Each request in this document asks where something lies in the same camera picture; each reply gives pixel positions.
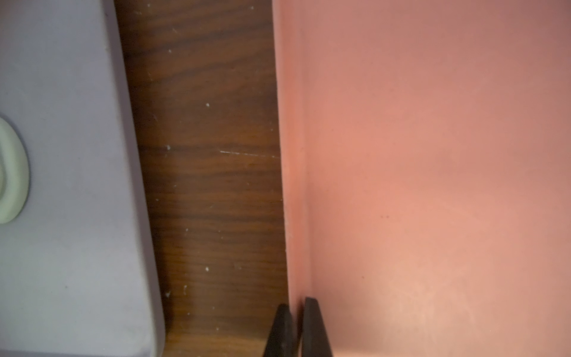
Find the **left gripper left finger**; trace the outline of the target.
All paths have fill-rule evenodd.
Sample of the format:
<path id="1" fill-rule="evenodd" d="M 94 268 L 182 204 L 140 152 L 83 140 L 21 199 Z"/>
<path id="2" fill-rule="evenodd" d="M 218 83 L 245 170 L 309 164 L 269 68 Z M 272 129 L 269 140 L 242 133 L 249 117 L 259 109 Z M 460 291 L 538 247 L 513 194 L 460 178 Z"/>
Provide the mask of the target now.
<path id="1" fill-rule="evenodd" d="M 278 306 L 263 357 L 293 357 L 296 347 L 294 321 L 289 305 Z"/>

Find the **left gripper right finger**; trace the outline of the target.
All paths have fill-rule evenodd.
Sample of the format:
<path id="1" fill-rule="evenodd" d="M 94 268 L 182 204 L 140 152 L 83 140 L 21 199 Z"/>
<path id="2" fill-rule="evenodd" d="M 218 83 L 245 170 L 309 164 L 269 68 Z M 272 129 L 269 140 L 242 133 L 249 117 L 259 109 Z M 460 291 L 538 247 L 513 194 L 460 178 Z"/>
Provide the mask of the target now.
<path id="1" fill-rule="evenodd" d="M 327 329 L 316 298 L 306 298 L 303 308 L 302 357 L 333 357 Z"/>

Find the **pink silicone mat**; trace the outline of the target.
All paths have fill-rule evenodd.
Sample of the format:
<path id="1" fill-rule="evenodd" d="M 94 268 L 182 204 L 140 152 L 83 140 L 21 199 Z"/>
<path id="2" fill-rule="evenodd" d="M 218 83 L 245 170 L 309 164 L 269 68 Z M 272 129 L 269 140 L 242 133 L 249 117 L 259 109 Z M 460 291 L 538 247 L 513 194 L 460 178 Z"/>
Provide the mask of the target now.
<path id="1" fill-rule="evenodd" d="M 568 356 L 570 3 L 273 15 L 292 309 L 336 356 Z"/>

